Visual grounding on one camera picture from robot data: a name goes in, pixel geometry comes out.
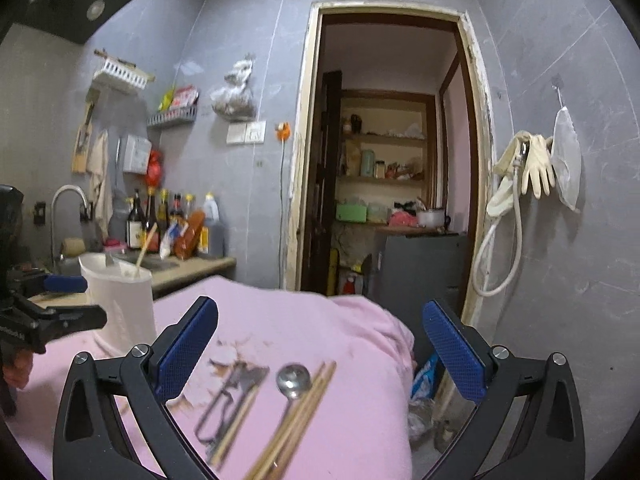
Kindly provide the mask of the person's left hand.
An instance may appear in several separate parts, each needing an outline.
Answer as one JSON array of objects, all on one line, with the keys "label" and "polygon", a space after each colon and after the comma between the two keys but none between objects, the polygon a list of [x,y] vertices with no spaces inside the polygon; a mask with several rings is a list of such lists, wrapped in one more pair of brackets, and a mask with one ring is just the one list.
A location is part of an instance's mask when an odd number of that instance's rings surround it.
[{"label": "person's left hand", "polygon": [[10,387],[24,389],[33,367],[34,354],[30,350],[17,351],[13,362],[2,366],[3,378]]}]

